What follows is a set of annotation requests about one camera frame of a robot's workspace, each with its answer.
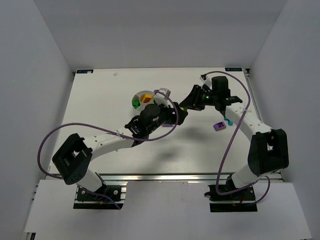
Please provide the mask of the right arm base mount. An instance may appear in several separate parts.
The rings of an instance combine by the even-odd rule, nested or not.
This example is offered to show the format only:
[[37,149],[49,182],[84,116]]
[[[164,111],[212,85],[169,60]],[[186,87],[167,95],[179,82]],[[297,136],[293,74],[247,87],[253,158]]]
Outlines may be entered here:
[[219,195],[215,185],[209,185],[204,196],[209,199],[211,213],[250,213],[257,212],[256,195],[253,187],[228,195]]

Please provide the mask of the blue table label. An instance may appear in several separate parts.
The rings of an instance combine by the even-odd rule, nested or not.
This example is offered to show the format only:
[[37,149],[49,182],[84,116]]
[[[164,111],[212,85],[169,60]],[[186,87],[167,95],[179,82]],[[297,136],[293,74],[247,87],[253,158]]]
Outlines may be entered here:
[[226,72],[242,72],[243,69],[241,67],[225,67]]
[[76,74],[92,74],[93,72],[93,69],[78,69]]

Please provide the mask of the orange 2x4 lego brick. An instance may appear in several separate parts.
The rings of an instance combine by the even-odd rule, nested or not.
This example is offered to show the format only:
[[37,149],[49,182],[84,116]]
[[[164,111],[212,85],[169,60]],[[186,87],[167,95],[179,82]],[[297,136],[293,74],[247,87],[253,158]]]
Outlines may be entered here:
[[139,97],[139,100],[141,103],[149,103],[152,100],[152,95],[151,94],[143,94]]

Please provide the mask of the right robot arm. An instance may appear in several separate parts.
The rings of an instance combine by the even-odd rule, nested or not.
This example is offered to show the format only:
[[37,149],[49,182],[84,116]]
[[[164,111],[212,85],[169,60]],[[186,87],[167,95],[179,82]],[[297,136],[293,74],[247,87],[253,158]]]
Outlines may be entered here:
[[238,96],[232,96],[226,76],[208,79],[201,76],[203,85],[194,85],[190,94],[179,104],[182,108],[202,111],[213,106],[224,118],[236,125],[234,133],[241,131],[250,141],[247,164],[231,174],[220,196],[232,195],[252,186],[259,179],[289,166],[287,134],[273,129],[249,111]]

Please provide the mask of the purple 2x4 lego brick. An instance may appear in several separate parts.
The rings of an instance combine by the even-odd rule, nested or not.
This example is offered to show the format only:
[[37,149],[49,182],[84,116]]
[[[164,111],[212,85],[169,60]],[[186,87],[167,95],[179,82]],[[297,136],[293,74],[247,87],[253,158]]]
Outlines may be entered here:
[[165,128],[172,128],[172,127],[174,127],[174,124],[164,123],[164,124],[162,124],[162,127],[165,127]]

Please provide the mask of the left blue table label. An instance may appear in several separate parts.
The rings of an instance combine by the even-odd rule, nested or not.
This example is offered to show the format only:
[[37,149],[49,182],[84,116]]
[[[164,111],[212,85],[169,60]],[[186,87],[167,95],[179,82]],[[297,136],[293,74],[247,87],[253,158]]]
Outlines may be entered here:
[[93,69],[78,69],[76,74],[92,74],[93,72]]

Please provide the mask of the green curved lego brick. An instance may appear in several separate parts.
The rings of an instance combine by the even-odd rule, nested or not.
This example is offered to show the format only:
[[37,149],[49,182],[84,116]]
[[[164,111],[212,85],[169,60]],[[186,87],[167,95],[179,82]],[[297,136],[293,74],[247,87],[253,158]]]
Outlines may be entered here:
[[137,109],[140,106],[140,101],[139,100],[134,100],[132,102],[132,106],[134,109]]

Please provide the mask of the aluminium table rail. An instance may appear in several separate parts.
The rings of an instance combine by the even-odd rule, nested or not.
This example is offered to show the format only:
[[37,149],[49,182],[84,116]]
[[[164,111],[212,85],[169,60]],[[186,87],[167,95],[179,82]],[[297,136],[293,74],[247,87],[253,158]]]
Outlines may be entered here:
[[[215,173],[198,173],[198,174],[103,174],[99,173],[104,181],[215,181],[217,174]],[[220,181],[227,180],[230,173],[221,174]],[[283,182],[281,173],[276,172],[268,176],[271,181]]]

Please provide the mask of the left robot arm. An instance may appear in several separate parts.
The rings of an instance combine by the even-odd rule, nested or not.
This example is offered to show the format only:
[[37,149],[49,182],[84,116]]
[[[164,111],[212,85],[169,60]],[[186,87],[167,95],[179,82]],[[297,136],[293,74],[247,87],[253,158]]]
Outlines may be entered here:
[[52,161],[67,185],[77,184],[96,193],[103,183],[98,174],[89,169],[90,162],[102,155],[142,144],[163,124],[180,126],[188,112],[177,102],[173,106],[149,104],[115,135],[104,133],[81,137],[73,133],[53,155]]

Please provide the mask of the white round divided container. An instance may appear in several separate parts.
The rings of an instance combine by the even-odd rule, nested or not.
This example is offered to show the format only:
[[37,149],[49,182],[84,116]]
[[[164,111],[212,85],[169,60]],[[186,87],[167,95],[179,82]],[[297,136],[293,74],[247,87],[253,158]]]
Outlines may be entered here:
[[150,90],[143,90],[136,93],[131,100],[132,116],[138,116],[146,108],[147,105],[153,105],[155,103],[155,94],[156,93],[154,91]]

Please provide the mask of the cyan lego brick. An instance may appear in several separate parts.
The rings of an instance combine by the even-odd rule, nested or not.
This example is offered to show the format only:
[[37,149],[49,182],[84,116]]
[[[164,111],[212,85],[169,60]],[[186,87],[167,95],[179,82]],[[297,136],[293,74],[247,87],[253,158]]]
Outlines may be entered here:
[[228,118],[226,118],[226,117],[224,117],[224,120],[227,121],[227,124],[228,124],[229,126],[232,126],[232,125],[234,124],[233,121],[231,121],[230,119],[228,119]]

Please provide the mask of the purple curved lego brick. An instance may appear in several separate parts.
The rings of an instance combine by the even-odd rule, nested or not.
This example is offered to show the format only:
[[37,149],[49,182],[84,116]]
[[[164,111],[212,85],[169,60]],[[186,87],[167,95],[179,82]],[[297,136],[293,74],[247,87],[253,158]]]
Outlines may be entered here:
[[226,127],[227,127],[227,126],[226,126],[226,124],[225,124],[223,121],[218,122],[218,123],[215,123],[215,124],[213,125],[213,128],[214,128],[215,131],[223,130],[223,129],[225,129]]

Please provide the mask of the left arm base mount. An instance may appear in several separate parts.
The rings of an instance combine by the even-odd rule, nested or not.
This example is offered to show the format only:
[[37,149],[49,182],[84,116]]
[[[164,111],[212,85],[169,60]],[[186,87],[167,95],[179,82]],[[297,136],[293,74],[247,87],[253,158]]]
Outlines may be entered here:
[[126,199],[125,183],[106,183],[101,189],[89,193],[83,187],[77,186],[73,209],[76,210],[120,210]]

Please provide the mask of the right blue table label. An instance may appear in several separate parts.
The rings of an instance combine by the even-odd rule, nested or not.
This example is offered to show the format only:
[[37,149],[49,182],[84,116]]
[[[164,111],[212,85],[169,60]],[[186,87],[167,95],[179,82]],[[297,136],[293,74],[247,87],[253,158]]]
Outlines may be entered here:
[[241,67],[225,67],[226,72],[242,72],[243,69]]

